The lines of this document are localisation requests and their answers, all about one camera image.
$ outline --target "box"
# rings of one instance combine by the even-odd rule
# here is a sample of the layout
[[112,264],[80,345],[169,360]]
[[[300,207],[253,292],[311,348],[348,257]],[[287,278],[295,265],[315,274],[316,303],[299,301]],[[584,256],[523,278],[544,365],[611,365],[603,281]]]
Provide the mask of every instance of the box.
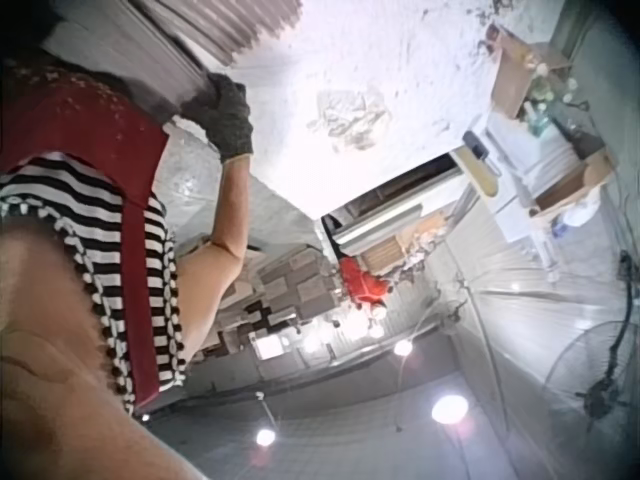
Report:
[[501,51],[491,99],[494,106],[511,119],[517,117],[541,64],[546,65],[549,73],[571,66],[571,62],[549,43],[529,45],[503,27],[491,25],[487,41]]
[[614,168],[607,152],[602,149],[587,158],[580,167],[535,199],[536,207],[529,215],[538,226],[546,226],[591,190],[607,182]]

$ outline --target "black and white striped shirt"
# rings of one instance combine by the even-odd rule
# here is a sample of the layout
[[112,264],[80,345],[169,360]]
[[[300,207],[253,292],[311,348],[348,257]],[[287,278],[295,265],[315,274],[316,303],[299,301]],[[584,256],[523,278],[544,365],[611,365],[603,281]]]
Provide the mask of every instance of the black and white striped shirt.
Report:
[[[51,225],[82,276],[102,324],[112,374],[125,408],[135,391],[120,273],[123,200],[95,169],[60,153],[33,158],[0,176],[0,215],[34,216]],[[149,304],[161,391],[184,380],[173,238],[165,208],[152,194],[145,217]]]

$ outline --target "woman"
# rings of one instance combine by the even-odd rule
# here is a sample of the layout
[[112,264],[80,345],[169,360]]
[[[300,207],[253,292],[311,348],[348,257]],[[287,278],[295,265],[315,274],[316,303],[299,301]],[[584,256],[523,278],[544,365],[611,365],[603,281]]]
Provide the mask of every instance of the woman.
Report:
[[244,87],[211,75],[180,109],[224,166],[210,243],[176,261],[151,191],[161,125],[98,75],[14,54],[2,59],[4,467],[16,478],[202,478],[130,414],[184,379],[242,268]]

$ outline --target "hand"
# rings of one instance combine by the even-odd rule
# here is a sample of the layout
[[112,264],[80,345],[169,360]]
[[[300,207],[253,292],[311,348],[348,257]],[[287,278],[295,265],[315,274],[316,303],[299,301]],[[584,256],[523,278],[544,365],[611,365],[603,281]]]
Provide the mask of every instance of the hand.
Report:
[[182,116],[198,123],[209,141],[220,152],[222,163],[240,155],[252,154],[247,90],[226,75],[209,74],[213,87],[182,105]]

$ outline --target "red apron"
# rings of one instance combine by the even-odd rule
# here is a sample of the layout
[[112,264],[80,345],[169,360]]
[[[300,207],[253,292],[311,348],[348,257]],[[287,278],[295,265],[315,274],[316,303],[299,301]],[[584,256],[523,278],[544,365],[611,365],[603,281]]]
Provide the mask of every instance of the red apron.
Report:
[[121,276],[136,405],[160,383],[147,286],[144,211],[167,142],[126,98],[86,75],[57,70],[28,94],[3,99],[0,173],[38,155],[62,152],[106,175],[123,195]]

